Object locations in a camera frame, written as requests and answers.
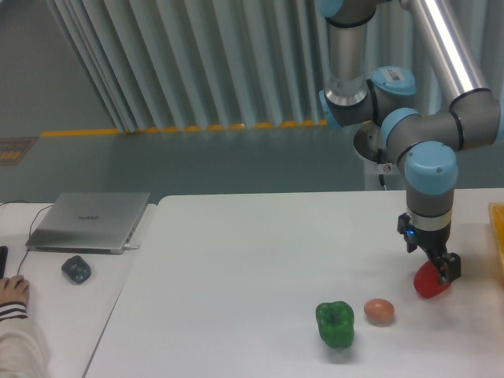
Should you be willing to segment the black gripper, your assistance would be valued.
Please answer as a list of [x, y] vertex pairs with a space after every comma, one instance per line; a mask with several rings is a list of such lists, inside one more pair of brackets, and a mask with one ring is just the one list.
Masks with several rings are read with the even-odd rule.
[[397, 231], [406, 242], [406, 251], [421, 248], [433, 267], [439, 284], [452, 283], [461, 276], [461, 258], [447, 252], [451, 223], [434, 230], [424, 230], [413, 224], [413, 218], [404, 213], [398, 217]]

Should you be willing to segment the white sleeved forearm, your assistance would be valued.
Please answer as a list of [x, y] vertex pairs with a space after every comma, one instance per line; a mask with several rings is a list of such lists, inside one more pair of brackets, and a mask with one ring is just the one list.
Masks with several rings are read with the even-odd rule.
[[46, 361], [26, 305], [1, 305], [1, 377], [46, 377]]

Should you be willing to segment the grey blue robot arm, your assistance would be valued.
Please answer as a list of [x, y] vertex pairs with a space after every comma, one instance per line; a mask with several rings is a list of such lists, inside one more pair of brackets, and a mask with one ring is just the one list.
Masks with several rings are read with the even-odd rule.
[[408, 104], [413, 74], [387, 66], [370, 78], [363, 71], [365, 32], [376, 1], [319, 1], [329, 32], [331, 76], [319, 97], [332, 127], [370, 121], [406, 185], [406, 211], [398, 233], [408, 251], [423, 250], [439, 281], [461, 275], [461, 259], [447, 249], [456, 154], [503, 139], [503, 102], [491, 93], [448, 1], [403, 1], [419, 33], [448, 108], [428, 117]]

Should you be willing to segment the person's hand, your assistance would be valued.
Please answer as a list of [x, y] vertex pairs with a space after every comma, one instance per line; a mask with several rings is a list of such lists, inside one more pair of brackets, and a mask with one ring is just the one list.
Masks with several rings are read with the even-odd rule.
[[23, 275], [4, 277], [0, 280], [0, 304], [21, 304], [26, 306], [29, 298], [30, 282]]

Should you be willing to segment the round robot base plate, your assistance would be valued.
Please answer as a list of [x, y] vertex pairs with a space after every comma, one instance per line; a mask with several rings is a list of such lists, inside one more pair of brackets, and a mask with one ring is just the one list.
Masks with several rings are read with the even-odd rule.
[[377, 164], [392, 163], [391, 156], [385, 146], [381, 129], [373, 122], [364, 123], [354, 135], [354, 149], [357, 154]]

